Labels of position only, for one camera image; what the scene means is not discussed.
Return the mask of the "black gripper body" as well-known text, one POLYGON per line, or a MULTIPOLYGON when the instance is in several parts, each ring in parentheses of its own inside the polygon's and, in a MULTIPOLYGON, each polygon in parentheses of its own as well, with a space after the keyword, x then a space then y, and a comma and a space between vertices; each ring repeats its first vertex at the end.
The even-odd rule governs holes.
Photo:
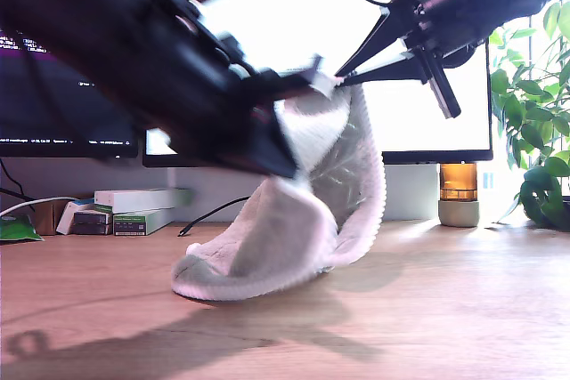
POLYGON ((432 73, 426 84, 441 111, 447 118, 457 117, 461 108, 445 71, 470 60, 485 38, 467 16, 473 0, 391 0, 387 8, 398 11, 410 26, 400 38, 406 46, 403 53, 424 61, 432 73))

